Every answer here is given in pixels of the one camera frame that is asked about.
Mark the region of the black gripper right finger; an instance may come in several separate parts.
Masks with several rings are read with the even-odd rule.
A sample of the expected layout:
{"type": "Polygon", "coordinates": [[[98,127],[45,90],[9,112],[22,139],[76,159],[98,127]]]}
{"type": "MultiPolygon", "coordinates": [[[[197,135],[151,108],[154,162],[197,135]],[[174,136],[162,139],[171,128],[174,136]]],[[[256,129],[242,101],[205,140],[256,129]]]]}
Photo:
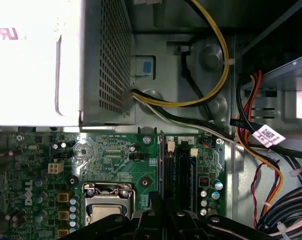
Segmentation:
{"type": "Polygon", "coordinates": [[[168,229],[176,240],[274,240],[266,233],[220,215],[204,222],[179,207],[173,197],[165,199],[168,229]]]}

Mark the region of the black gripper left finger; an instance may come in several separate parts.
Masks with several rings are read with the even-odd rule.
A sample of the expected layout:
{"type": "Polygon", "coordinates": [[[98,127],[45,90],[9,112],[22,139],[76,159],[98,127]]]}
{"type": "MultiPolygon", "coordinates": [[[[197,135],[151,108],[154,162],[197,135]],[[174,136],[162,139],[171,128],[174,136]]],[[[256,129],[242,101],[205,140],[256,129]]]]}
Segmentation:
{"type": "Polygon", "coordinates": [[[121,214],[106,216],[79,231],[81,240],[161,240],[163,238],[161,194],[148,194],[148,210],[129,219],[121,214]]]}

